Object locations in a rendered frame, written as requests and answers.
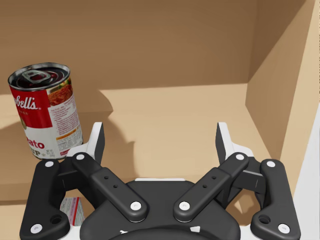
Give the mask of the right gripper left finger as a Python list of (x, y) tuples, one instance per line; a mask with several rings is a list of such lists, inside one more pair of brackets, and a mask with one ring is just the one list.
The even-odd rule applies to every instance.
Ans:
[(34, 170), (19, 237), (22, 240), (59, 240), (71, 230), (60, 210), (67, 191), (87, 192), (96, 208), (109, 201), (128, 221), (148, 215), (147, 203), (110, 169), (101, 166), (105, 148), (102, 122), (93, 124), (87, 143), (69, 150), (64, 161), (42, 160)]

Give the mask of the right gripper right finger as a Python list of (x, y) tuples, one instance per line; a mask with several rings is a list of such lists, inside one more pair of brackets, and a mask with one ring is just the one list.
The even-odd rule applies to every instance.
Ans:
[(255, 237), (300, 239), (301, 229), (284, 164), (276, 159), (257, 161), (249, 148), (232, 142), (225, 122), (217, 123), (215, 146), (219, 166), (174, 203), (175, 219), (191, 222), (213, 200), (226, 208), (242, 190), (249, 190), (260, 206), (249, 226)]

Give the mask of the red and white can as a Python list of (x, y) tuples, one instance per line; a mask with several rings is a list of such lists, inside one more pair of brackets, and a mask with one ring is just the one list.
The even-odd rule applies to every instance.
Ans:
[(44, 62), (13, 72), (8, 84), (32, 154), (40, 160), (64, 159), (83, 144), (70, 68)]

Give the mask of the red and white carton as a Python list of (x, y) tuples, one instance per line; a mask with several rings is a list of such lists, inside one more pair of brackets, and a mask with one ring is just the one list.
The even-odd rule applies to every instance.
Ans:
[(85, 220), (79, 197), (65, 197), (60, 204), (60, 211), (67, 215), (69, 223), (73, 226), (80, 226)]

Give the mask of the pale wooden shelf unit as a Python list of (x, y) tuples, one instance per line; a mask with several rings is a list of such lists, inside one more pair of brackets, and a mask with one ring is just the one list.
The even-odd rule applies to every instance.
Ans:
[(120, 178), (197, 181), (217, 122), (295, 191), (318, 106), (319, 0), (0, 0), (0, 223), (19, 227), (35, 165), (7, 79), (70, 67), (87, 139)]

